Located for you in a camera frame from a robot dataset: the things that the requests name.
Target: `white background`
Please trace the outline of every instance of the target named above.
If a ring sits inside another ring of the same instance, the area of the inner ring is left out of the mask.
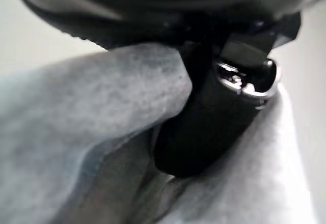
[[[20,0],[0,0],[0,75],[103,51],[71,38],[32,14]],[[303,14],[295,42],[271,54],[283,68],[301,155],[316,212],[326,223],[326,2]]]

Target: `gray sweatpants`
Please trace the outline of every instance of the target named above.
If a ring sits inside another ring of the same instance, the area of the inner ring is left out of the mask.
[[[2,77],[0,223],[314,223],[282,86],[202,175],[155,169],[153,128],[191,89],[179,53],[158,44]]]

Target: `metal clip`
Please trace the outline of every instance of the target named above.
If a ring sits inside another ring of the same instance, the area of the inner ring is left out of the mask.
[[[276,93],[281,79],[280,67],[271,59],[267,59],[259,70],[246,72],[223,62],[217,65],[221,84],[243,99],[254,102],[256,109],[264,108],[266,101]]]

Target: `black rubber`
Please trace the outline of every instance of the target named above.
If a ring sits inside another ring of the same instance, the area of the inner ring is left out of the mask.
[[[213,22],[271,24],[302,0],[24,0],[65,33],[110,49],[142,42],[179,46],[204,38]]]

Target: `black plastic part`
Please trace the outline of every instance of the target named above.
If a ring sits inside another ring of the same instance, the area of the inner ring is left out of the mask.
[[[251,124],[258,114],[255,107],[223,86],[211,69],[200,92],[162,126],[154,149],[156,167],[177,177],[203,172]]]

